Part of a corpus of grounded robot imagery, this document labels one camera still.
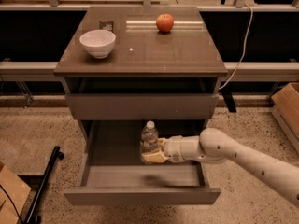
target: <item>floor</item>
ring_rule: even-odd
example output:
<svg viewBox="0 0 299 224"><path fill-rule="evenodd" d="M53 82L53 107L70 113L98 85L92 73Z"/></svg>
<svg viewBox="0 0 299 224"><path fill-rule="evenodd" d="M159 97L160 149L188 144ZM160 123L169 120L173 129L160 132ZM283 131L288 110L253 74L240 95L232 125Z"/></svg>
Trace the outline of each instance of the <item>floor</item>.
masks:
<svg viewBox="0 0 299 224"><path fill-rule="evenodd" d="M221 188L214 205L73 206L63 195L73 187L85 148L78 124L63 96L36 97L23 108L21 97L0 97L0 161L17 174L43 173L54 146L65 158L57 161L38 214L43 224L65 223L299 223L299 210L231 161L205 164L210 187ZM299 157L263 102L236 100L229 113L219 102L208 127L221 129L253 147L299 167Z"/></svg>

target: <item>white cable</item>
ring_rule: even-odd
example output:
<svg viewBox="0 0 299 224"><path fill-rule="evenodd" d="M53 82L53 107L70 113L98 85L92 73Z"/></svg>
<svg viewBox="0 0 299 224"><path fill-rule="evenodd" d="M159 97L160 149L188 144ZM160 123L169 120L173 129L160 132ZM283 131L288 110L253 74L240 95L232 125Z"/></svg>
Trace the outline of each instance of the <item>white cable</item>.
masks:
<svg viewBox="0 0 299 224"><path fill-rule="evenodd" d="M252 19L253 19L253 9L252 9L252 7L249 6L248 4L245 4L245 6L249 7L251 14L250 14L249 25L248 25L248 27L247 27L247 31L246 31L245 38L244 38L244 42L243 42L243 54L242 54L242 56L241 56L241 58L240 58L238 64L236 65L234 72L230 75L230 77L226 80L226 82L225 82L221 87L219 87L219 90L223 89L223 88L224 88L224 87L231 81L231 79L232 79L233 76L235 75L235 72L236 72L237 68L238 68L239 65L242 63L243 58L244 58L245 53L246 53L247 38L248 38L248 35L249 35L250 26L251 26L251 24L252 24Z"/></svg>

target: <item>plastic bottle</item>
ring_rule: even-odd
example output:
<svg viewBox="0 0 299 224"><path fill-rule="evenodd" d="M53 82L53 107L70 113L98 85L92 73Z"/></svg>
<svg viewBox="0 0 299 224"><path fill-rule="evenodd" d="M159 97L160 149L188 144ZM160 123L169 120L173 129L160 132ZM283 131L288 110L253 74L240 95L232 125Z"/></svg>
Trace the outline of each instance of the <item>plastic bottle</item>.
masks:
<svg viewBox="0 0 299 224"><path fill-rule="evenodd" d="M143 153L151 152L158 147L159 133L153 121L148 121L141 132L140 158L143 163L151 164L142 158Z"/></svg>

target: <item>bowl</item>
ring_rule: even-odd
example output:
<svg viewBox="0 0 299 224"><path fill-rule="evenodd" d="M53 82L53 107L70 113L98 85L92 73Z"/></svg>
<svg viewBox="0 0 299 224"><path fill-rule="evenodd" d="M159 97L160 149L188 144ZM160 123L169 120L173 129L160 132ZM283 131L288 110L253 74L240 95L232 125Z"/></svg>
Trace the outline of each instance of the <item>bowl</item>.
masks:
<svg viewBox="0 0 299 224"><path fill-rule="evenodd" d="M85 51L93 57L105 58L114 48L116 36L107 30L92 30L80 37Z"/></svg>

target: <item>white robotic arm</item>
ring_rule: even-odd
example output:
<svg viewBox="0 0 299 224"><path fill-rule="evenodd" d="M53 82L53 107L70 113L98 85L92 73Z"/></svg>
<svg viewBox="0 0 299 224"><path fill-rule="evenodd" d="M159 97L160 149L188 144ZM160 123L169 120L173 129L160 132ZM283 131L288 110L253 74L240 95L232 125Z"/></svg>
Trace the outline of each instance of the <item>white robotic arm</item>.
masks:
<svg viewBox="0 0 299 224"><path fill-rule="evenodd" d="M155 152L142 154L149 162L222 163L231 160L299 208L299 168L236 142L225 133L207 128L200 136L162 139Z"/></svg>

